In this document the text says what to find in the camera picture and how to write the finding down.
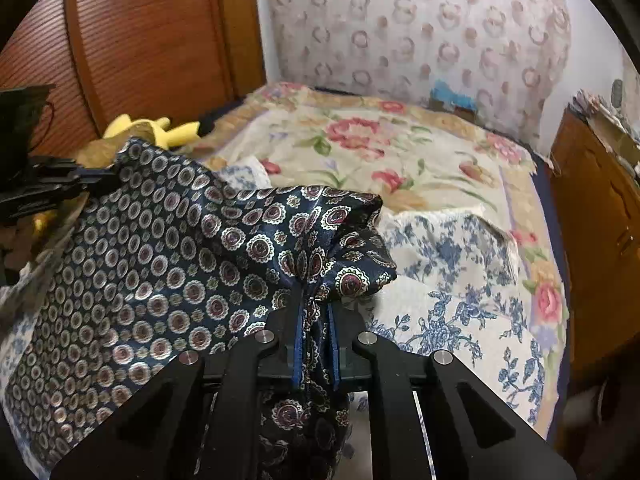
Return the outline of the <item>blue white floral cloth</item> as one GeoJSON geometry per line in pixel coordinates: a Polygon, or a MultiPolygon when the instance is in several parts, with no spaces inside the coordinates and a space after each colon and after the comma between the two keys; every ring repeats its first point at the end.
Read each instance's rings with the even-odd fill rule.
{"type": "Polygon", "coordinates": [[[298,388],[270,388],[263,479],[327,479],[363,458],[362,393],[333,390],[331,301],[402,350],[445,349],[529,422],[546,373],[527,330],[513,243],[477,214],[386,214],[371,194],[276,188],[134,146],[65,248],[17,298],[35,300],[1,360],[1,405],[39,478],[180,352],[257,333],[302,286],[298,388]]]}

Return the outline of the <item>navy patterned satin garment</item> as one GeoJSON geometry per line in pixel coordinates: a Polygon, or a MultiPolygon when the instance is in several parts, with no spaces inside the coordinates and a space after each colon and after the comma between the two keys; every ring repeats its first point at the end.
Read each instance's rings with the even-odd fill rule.
{"type": "Polygon", "coordinates": [[[291,385],[264,394],[258,474],[326,479],[348,425],[329,307],[390,284],[375,194],[233,184],[132,140],[81,211],[2,406],[28,469],[56,463],[181,352],[230,350],[291,308],[291,385]]]}

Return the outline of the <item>floral cream bedspread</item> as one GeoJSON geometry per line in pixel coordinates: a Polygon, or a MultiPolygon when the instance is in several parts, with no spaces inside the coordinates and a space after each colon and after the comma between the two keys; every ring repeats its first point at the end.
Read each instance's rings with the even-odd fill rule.
{"type": "Polygon", "coordinates": [[[529,151],[451,114],[272,84],[191,153],[213,168],[256,158],[277,186],[381,196],[398,277],[360,302],[371,330],[414,353],[451,351],[548,436],[568,309],[529,151]]]}

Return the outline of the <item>brown louvered wardrobe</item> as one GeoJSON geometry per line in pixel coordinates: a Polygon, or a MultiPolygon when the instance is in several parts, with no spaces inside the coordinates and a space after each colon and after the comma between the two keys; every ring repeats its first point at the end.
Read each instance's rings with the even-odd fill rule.
{"type": "Polygon", "coordinates": [[[256,0],[32,0],[1,21],[2,87],[50,87],[38,155],[72,154],[124,113],[192,122],[266,80],[256,0]]]}

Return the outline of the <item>small blue box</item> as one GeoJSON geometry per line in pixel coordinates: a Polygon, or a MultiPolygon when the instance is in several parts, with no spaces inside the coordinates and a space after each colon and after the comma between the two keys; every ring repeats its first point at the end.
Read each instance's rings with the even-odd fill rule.
{"type": "Polygon", "coordinates": [[[430,109],[447,112],[474,122],[477,113],[476,101],[463,93],[452,90],[445,81],[438,80],[430,93],[430,109]]]}

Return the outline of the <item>clutter on cabinet top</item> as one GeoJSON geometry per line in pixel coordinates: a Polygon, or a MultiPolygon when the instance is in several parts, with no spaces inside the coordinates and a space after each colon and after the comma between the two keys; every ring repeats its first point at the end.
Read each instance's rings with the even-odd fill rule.
{"type": "Polygon", "coordinates": [[[635,178],[639,177],[639,130],[628,124],[622,112],[603,96],[578,90],[573,96],[574,109],[603,144],[605,151],[635,178]]]}

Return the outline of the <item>brown wooden cabinet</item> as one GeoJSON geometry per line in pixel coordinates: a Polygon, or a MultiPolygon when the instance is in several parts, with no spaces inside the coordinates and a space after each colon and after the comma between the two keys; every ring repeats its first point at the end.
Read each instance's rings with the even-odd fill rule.
{"type": "Polygon", "coordinates": [[[570,381],[578,385],[639,342],[639,188],[569,107],[551,158],[570,280],[570,381]]]}

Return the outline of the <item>yellow plush toy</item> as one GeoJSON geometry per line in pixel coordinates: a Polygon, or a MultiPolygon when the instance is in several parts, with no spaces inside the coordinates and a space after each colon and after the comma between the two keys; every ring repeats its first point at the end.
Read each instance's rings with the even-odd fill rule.
{"type": "Polygon", "coordinates": [[[91,141],[74,159],[88,169],[106,168],[114,162],[116,154],[132,136],[163,150],[178,148],[198,138],[199,122],[187,122],[172,129],[169,129],[169,124],[170,120],[166,117],[132,120],[127,114],[122,114],[108,125],[102,139],[91,141]]]}

